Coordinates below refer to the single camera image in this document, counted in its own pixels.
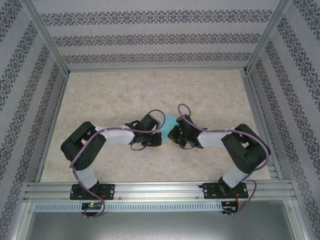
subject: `purple cable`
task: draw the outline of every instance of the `purple cable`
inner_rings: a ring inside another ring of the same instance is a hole
[[[84,144],[84,146],[81,148],[81,150],[78,152],[78,154],[75,156],[75,158],[72,160],[71,164],[69,165],[69,168],[72,169],[72,172],[76,178],[76,181],[79,183],[79,185],[85,190],[87,191],[89,194],[91,194],[92,196],[96,197],[98,200],[101,201],[101,204],[103,205],[103,209],[101,212],[98,212],[96,215],[94,216],[87,216],[86,215],[86,211],[87,209],[84,210],[83,212],[83,215],[85,218],[90,218],[90,219],[94,219],[96,217],[99,217],[101,214],[104,213],[105,209],[106,209],[106,204],[105,204],[105,201],[99,197],[98,195],[94,194],[92,191],[90,191],[88,188],[85,187],[85,185],[80,181],[78,175],[77,175],[77,171],[75,170],[74,168],[74,165],[76,163],[76,161],[79,159],[79,157],[81,156],[81,154],[84,152],[84,150],[86,149],[86,147],[90,144],[90,142],[100,133],[102,132],[105,132],[105,131],[110,131],[110,130],[126,130],[126,131],[131,131],[131,132],[136,132],[136,133],[145,133],[145,134],[151,134],[151,133],[154,133],[156,131],[159,131],[164,125],[165,125],[165,122],[166,122],[166,115],[163,111],[159,110],[159,109],[153,109],[151,111],[148,112],[148,114],[150,113],[153,113],[153,112],[159,112],[163,115],[163,123],[158,127],[156,128],[155,130],[151,130],[151,131],[142,131],[142,130],[135,130],[135,129],[131,129],[131,128],[123,128],[123,127],[108,127],[108,128],[105,128],[105,129],[101,129],[97,132],[95,132],[89,139],[88,141],[86,141],[86,143]]]
[[[244,132],[244,131],[238,131],[238,130],[233,130],[233,129],[226,129],[226,130],[207,130],[207,129],[202,129],[201,127],[198,127],[197,125],[193,124],[192,122],[190,122],[189,120],[187,120],[187,119],[184,117],[184,115],[182,114],[182,112],[181,112],[181,110],[180,110],[180,107],[181,107],[181,106],[184,106],[184,107],[186,107],[186,108],[188,109],[188,111],[189,111],[189,116],[191,115],[191,110],[190,110],[190,108],[189,108],[187,105],[185,105],[184,103],[180,103],[180,104],[178,105],[178,112],[179,112],[180,116],[182,117],[182,119],[185,120],[185,121],[186,121],[188,124],[190,124],[192,127],[196,128],[196,129],[198,129],[198,130],[200,130],[200,131],[203,131],[203,132],[206,132],[206,133],[236,133],[236,134],[241,134],[241,135],[245,135],[245,136],[247,136],[247,137],[255,140],[258,144],[261,145],[261,147],[262,147],[263,150],[265,151],[265,155],[266,155],[265,162],[264,162],[264,164],[262,164],[260,167],[257,167],[255,170],[253,170],[252,173],[250,173],[249,175],[247,175],[247,176],[243,179],[244,181],[245,181],[248,177],[250,177],[251,174],[253,174],[254,172],[256,172],[256,171],[258,171],[258,170],[260,170],[260,169],[262,169],[262,168],[264,168],[264,167],[268,164],[268,162],[269,162],[269,152],[268,152],[266,146],[264,145],[264,143],[263,143],[262,141],[260,141],[258,138],[256,138],[255,136],[253,136],[253,135],[251,135],[251,134],[249,134],[249,133],[246,133],[246,132]],[[253,198],[253,196],[254,196],[254,194],[255,194],[255,192],[256,192],[257,182],[256,182],[255,180],[246,180],[246,181],[247,181],[247,182],[254,182],[254,189],[253,189],[250,197],[248,198],[248,200],[243,204],[243,206],[242,206],[237,212],[234,213],[234,215],[237,214],[237,213],[239,213],[239,212],[241,212],[242,209],[244,209],[244,208],[246,207],[246,205],[247,205],[247,204],[249,203],[249,201]]]

